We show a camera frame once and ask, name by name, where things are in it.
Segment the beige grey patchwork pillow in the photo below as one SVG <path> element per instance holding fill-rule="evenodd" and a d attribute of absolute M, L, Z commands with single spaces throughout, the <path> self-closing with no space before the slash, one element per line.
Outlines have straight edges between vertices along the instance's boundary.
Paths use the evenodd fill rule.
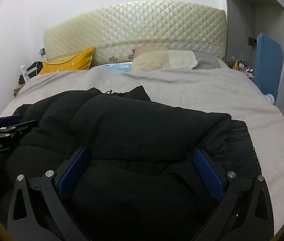
<path fill-rule="evenodd" d="M 193 50 L 141 46 L 134 49 L 132 71 L 161 69 L 211 70 L 229 67 L 217 57 Z"/>

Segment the cream quilted headboard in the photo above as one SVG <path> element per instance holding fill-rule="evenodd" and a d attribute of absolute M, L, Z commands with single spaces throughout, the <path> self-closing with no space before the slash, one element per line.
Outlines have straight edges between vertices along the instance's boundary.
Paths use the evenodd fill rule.
<path fill-rule="evenodd" d="M 86 48 L 91 66 L 132 61 L 137 46 L 193 50 L 224 59 L 227 18 L 222 9 L 175 1 L 134 1 L 68 19 L 43 35 L 46 60 L 58 63 Z"/>

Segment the wooden nightstand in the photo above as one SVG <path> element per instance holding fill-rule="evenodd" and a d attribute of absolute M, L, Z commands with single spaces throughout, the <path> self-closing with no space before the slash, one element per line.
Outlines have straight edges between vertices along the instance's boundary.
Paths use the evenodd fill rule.
<path fill-rule="evenodd" d="M 13 90 L 13 95 L 14 98 L 16 98 L 18 96 L 18 93 L 20 92 L 20 90 L 25 86 L 26 84 L 19 84 L 14 90 Z"/>

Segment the grey bed sheet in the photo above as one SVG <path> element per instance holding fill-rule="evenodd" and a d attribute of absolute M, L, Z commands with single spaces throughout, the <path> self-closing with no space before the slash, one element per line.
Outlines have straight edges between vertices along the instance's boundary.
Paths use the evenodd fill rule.
<path fill-rule="evenodd" d="M 119 72 L 107 68 L 67 71 L 34 77 L 8 103 L 8 116 L 63 91 L 96 88 L 125 93 L 143 86 L 154 102 L 209 112 L 228 113 L 247 124 L 271 196 L 275 231 L 284 225 L 284 116 L 255 84 L 238 71 L 156 70 Z"/>

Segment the grey white wardrobe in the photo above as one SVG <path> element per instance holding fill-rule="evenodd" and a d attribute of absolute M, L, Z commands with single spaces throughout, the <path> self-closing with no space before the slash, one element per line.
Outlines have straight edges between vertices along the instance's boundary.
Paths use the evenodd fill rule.
<path fill-rule="evenodd" d="M 256 64 L 253 39 L 261 33 L 278 42 L 283 51 L 282 72 L 275 105 L 284 115 L 284 0 L 226 0 L 228 36 L 226 61 L 245 59 Z"/>

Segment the wall socket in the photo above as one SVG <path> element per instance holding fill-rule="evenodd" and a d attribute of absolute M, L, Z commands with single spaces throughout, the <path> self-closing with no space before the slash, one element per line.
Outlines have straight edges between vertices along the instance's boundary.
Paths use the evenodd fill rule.
<path fill-rule="evenodd" d="M 40 49 L 40 50 L 39 50 L 39 54 L 40 54 L 40 55 L 45 55 L 45 54 L 46 54 L 46 53 L 45 53 L 45 49 L 44 49 L 44 48 Z"/>
<path fill-rule="evenodd" d="M 257 44 L 257 40 L 255 38 L 252 38 L 252 37 L 248 37 L 248 45 L 249 46 L 256 46 Z"/>

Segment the wall socket right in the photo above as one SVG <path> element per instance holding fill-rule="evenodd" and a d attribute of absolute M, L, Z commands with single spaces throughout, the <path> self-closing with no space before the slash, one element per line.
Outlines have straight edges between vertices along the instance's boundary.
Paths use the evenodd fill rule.
<path fill-rule="evenodd" d="M 257 44 L 257 40 L 255 38 L 252 38 L 252 37 L 248 37 L 248 45 L 249 46 L 256 46 Z"/>

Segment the bottles on side shelf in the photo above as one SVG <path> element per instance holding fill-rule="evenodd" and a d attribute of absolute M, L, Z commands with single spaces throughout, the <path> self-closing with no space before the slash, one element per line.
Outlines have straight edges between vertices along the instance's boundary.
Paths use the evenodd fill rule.
<path fill-rule="evenodd" d="M 231 68 L 233 70 L 242 72 L 250 80 L 254 80 L 253 69 L 248 66 L 246 60 L 244 60 L 244 59 L 236 59 L 234 56 L 232 56 L 228 66 L 229 66 L 229 68 Z"/>

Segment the wall socket left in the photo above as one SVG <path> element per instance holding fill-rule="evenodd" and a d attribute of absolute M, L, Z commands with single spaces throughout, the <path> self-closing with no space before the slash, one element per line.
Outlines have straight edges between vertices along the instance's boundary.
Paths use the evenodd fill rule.
<path fill-rule="evenodd" d="M 40 55 L 45 55 L 45 54 L 46 54 L 46 53 L 45 53 L 45 49 L 44 49 L 44 48 L 40 49 L 40 50 L 39 50 L 39 54 L 40 54 Z"/>

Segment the light blue cloth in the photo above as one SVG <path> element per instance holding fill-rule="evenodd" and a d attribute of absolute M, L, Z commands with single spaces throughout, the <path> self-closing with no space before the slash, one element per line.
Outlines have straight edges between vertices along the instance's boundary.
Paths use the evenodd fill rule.
<path fill-rule="evenodd" d="M 105 68 L 109 70 L 119 71 L 119 72 L 130 72 L 131 71 L 132 62 L 127 63 L 111 63 L 111 64 L 103 64 L 91 67 L 90 70 Z"/>

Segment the yellow pillow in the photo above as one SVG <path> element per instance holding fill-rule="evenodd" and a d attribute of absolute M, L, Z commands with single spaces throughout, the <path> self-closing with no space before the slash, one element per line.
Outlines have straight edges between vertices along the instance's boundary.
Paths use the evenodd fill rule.
<path fill-rule="evenodd" d="M 93 60 L 95 49 L 89 47 L 83 50 L 81 53 L 74 57 L 62 61 L 60 63 L 47 63 L 43 62 L 43 67 L 38 75 L 50 74 L 53 72 L 63 71 L 77 71 L 77 70 L 88 70 Z"/>

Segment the black puffer jacket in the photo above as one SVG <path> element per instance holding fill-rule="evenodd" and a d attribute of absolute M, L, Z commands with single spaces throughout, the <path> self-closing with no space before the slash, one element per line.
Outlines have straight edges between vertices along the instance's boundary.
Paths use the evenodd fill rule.
<path fill-rule="evenodd" d="M 217 207 L 192 163 L 199 147 L 246 186 L 262 171 L 244 122 L 152 102 L 143 87 L 66 91 L 17 113 L 35 126 L 5 162 L 10 182 L 87 149 L 64 207 L 88 240 L 194 238 Z"/>

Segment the white spray bottle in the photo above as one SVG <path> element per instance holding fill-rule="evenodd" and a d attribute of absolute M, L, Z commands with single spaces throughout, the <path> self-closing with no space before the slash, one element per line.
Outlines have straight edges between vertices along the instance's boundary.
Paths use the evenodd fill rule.
<path fill-rule="evenodd" d="M 25 83 L 29 82 L 29 76 L 28 76 L 28 71 L 27 71 L 27 67 L 25 66 L 25 64 L 21 65 L 21 73 L 22 73 L 22 77 L 24 79 Z"/>

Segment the black bag on nightstand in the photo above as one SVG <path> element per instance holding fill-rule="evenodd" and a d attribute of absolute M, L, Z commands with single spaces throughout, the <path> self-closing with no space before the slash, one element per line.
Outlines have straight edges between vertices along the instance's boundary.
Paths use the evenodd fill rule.
<path fill-rule="evenodd" d="M 27 68 L 29 79 L 37 76 L 42 70 L 42 67 L 43 67 L 43 62 L 41 61 L 36 61 L 33 64 L 31 64 L 31 66 Z M 22 74 L 19 76 L 18 83 L 19 84 L 25 83 Z"/>

